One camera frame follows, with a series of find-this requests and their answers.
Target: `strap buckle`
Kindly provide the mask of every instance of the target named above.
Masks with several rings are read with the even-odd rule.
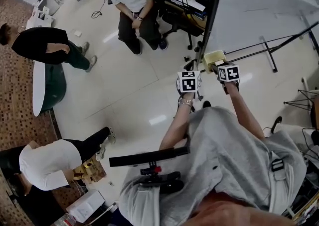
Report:
[[[284,161],[282,159],[275,159],[271,163],[271,169],[273,172],[284,169]]]

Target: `green pants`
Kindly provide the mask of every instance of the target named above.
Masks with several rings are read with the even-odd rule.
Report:
[[[82,47],[78,47],[69,41],[70,52],[67,54],[66,63],[77,69],[87,70],[90,67],[90,62],[82,54]]]

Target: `black t-shirt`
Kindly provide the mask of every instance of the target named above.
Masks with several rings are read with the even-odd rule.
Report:
[[[69,45],[65,30],[47,27],[27,29],[20,33],[12,45],[18,55],[48,64],[60,64],[66,60],[63,50],[45,53],[48,43]]]

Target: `patterned carpet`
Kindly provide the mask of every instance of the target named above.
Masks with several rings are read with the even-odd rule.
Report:
[[[0,0],[0,25],[8,23],[24,30],[33,7],[21,0]],[[0,151],[35,140],[45,145],[56,140],[49,113],[35,117],[32,112],[33,62],[0,45]],[[66,208],[80,196],[75,185],[53,191]],[[0,222],[8,226],[32,225],[8,198],[0,179]]]

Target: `black hair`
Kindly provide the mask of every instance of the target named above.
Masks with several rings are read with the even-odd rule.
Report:
[[[19,178],[19,174],[14,174],[7,179],[10,189],[17,197],[24,196],[24,187]]]
[[[8,45],[8,34],[7,31],[9,30],[9,25],[7,25],[6,23],[4,25],[1,26],[0,28],[0,44],[1,45]]]

